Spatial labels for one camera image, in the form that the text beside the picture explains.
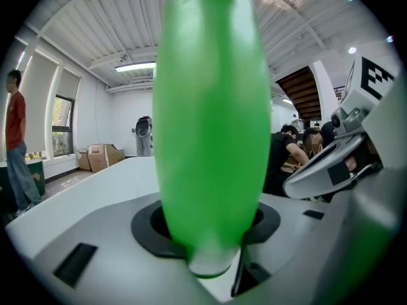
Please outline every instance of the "cardboard box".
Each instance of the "cardboard box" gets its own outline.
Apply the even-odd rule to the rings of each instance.
[[[97,173],[119,161],[125,160],[125,152],[123,149],[117,149],[114,145],[90,145],[88,158],[92,172]]]
[[[78,151],[79,168],[81,170],[92,170],[89,164],[88,149]]]

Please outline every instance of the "brown wooden ceiling panel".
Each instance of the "brown wooden ceiling panel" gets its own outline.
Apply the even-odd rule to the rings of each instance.
[[[321,116],[317,84],[309,67],[277,81],[298,111],[300,119],[309,121]]]

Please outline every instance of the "red shirt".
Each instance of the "red shirt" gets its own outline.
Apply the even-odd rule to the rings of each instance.
[[[7,108],[6,149],[12,150],[22,143],[21,121],[25,119],[25,100],[18,91],[10,98]]]

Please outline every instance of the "person with dark hair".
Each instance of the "person with dark hair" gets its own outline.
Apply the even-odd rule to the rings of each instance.
[[[272,134],[272,145],[268,157],[267,175],[263,192],[276,196],[286,196],[282,185],[292,173],[283,172],[282,167],[298,169],[297,165],[286,163],[288,156],[291,154],[300,165],[308,162],[308,157],[297,146],[298,131],[295,126],[284,125],[280,133]]]
[[[10,71],[6,82],[7,92],[11,94],[6,120],[7,172],[15,195],[18,216],[41,201],[31,172],[25,163],[27,152],[27,146],[24,143],[25,100],[18,91],[20,83],[21,72],[18,70]],[[27,202],[24,194],[31,201],[30,203]]]
[[[322,148],[327,148],[330,143],[335,139],[334,126],[332,122],[325,123],[321,130],[308,128],[303,134],[303,145],[305,149],[311,152],[314,148],[312,146],[322,145]]]

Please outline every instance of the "green bottle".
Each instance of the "green bottle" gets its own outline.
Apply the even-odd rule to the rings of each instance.
[[[270,148],[270,74],[251,0],[167,0],[153,89],[165,219],[191,270],[228,268]]]

